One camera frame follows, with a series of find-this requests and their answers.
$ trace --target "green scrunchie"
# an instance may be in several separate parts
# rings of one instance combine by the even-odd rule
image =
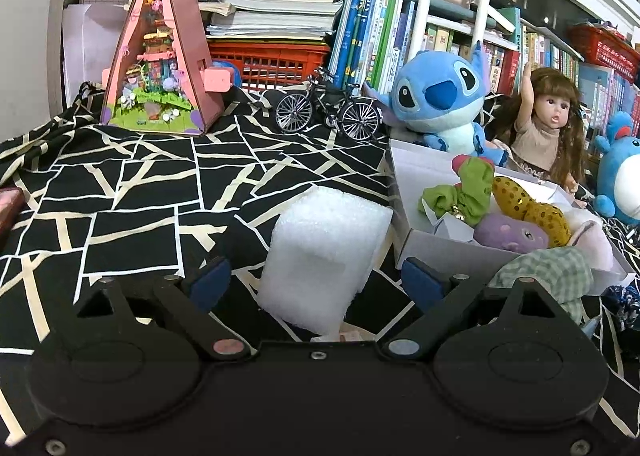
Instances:
[[[460,166],[458,176],[461,183],[429,187],[422,191],[422,199],[438,219],[456,205],[465,223],[475,227],[489,210],[494,169],[484,160],[470,157]],[[418,202],[418,210],[424,213],[422,201]]]

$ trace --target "plush toy nose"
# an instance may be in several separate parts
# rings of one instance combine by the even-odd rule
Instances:
[[[424,91],[427,103],[438,110],[448,110],[453,106],[457,96],[458,90],[453,81],[439,82]]]

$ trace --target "blue gripper pad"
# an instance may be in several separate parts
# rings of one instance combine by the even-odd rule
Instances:
[[[448,277],[428,267],[417,258],[406,258],[400,269],[402,288],[422,313],[444,298],[444,288]]]
[[[185,293],[196,308],[209,313],[228,289],[230,280],[231,264],[228,259],[216,257],[187,282]]]

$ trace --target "purple stuffed toy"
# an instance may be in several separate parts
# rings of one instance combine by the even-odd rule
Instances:
[[[549,237],[535,223],[514,220],[504,214],[486,214],[474,230],[474,239],[485,247],[528,254],[549,246]]]

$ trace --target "bicycle wheel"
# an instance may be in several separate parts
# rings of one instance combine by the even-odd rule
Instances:
[[[298,133],[311,122],[314,109],[304,93],[290,93],[282,98],[273,112],[276,127],[284,133]]]
[[[340,108],[337,120],[340,131],[357,142],[372,139],[381,122],[373,99],[365,98],[348,100]]]

